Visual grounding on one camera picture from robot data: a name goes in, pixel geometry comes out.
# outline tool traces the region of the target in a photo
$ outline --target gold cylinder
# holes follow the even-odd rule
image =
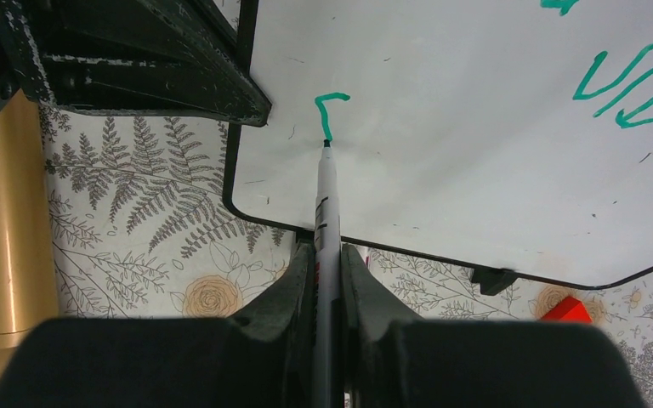
[[[38,107],[0,113],[0,376],[28,331],[59,313]]]

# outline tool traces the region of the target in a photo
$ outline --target white marker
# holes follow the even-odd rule
[[[324,140],[319,160],[316,189],[316,222],[314,225],[316,247],[316,336],[314,343],[312,405],[315,408],[333,408],[334,367],[337,364],[334,347],[339,341],[332,327],[333,316],[339,313],[339,254],[342,238],[339,234],[339,198],[337,196],[337,169],[334,166],[332,147]]]

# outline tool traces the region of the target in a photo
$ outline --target red object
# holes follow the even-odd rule
[[[568,296],[565,300],[559,302],[554,309],[544,315],[540,320],[558,320],[558,321],[576,321],[580,323],[592,323],[592,318],[584,308],[582,302],[576,300],[572,296]]]

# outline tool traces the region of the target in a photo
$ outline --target small black scratch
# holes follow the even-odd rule
[[[647,160],[647,157],[649,157],[649,156],[652,156],[651,152],[647,153],[647,156],[645,156],[644,159],[640,160],[639,163],[644,162],[645,160]]]

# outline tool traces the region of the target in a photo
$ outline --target whiteboard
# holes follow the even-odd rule
[[[653,2],[263,1],[252,76],[250,217],[313,228],[340,92],[343,236],[582,286],[653,267]]]

